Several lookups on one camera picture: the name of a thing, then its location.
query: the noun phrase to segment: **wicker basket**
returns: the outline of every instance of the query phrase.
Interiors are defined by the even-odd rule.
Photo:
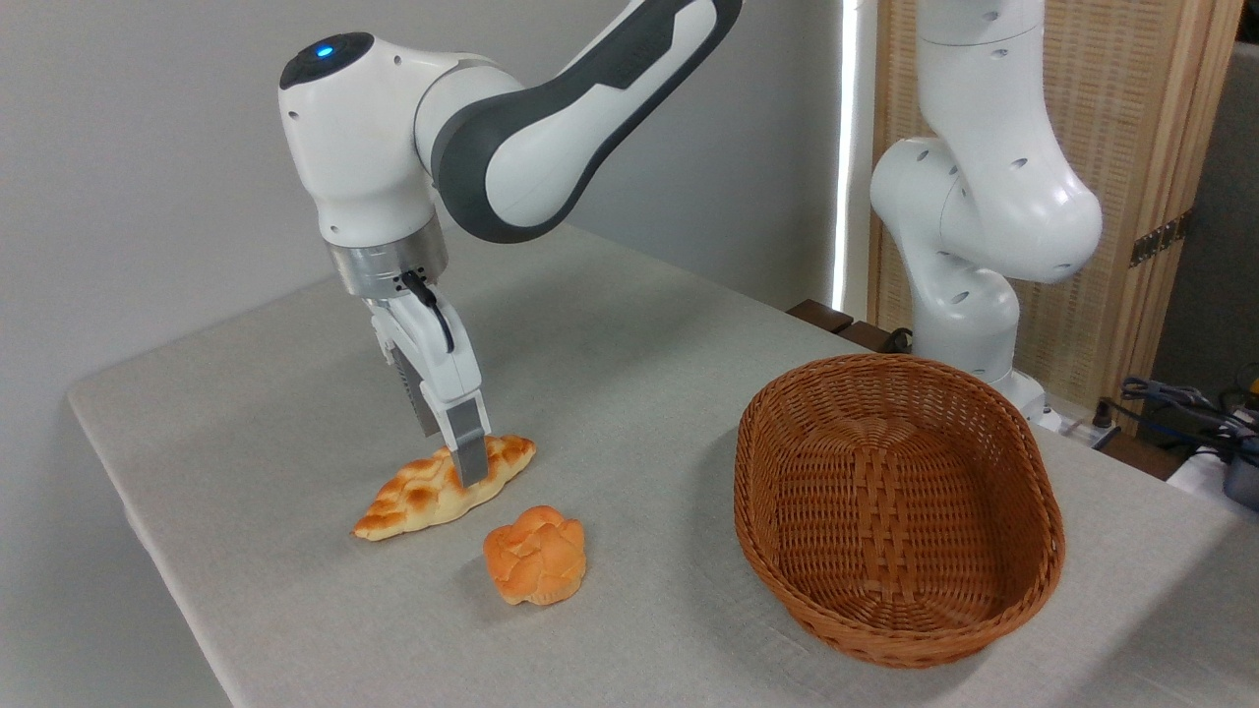
[[[925,359],[807,364],[739,425],[734,519],[811,634],[884,666],[956,661],[1012,632],[1063,569],[1063,518],[1026,421]]]

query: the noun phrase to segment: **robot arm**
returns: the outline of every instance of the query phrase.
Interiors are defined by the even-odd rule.
[[[447,253],[431,179],[476,237],[517,243],[546,233],[740,8],[635,0],[559,76],[529,89],[483,57],[417,52],[366,33],[316,42],[285,67],[285,135],[320,233],[465,486],[485,477],[490,422],[467,331],[436,287]]]
[[[870,190],[909,275],[914,353],[980,377],[1032,420],[1045,394],[1013,370],[1006,277],[1063,281],[1102,236],[1100,204],[1045,108],[1044,20],[1044,0],[919,0],[919,106],[939,137],[889,149]]]

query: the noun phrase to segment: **golden crust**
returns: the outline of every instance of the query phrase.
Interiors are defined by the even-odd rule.
[[[490,474],[468,489],[460,485],[451,451],[404,465],[376,494],[366,514],[354,525],[354,535],[381,540],[400,533],[453,522],[468,509],[494,499],[538,452],[531,440],[515,435],[486,436]]]
[[[568,600],[585,576],[582,522],[550,506],[534,506],[515,524],[494,529],[482,548],[486,569],[510,605]]]

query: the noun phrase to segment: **woven pattern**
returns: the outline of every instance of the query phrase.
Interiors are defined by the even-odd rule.
[[[943,364],[862,354],[807,364],[739,425],[735,532],[811,634],[925,668],[1026,622],[1061,574],[1061,514],[1027,423]]]

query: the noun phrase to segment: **table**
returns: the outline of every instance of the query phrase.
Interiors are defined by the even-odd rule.
[[[922,671],[806,634],[733,529],[735,428],[773,377],[855,346],[598,237],[448,236],[491,422],[531,466],[463,519],[349,530],[421,437],[366,311],[324,282],[77,384],[72,406],[233,703],[276,705],[1245,705],[1259,533],[1037,431],[1061,585],[1025,627]],[[551,504],[580,592],[504,603],[481,540]]]

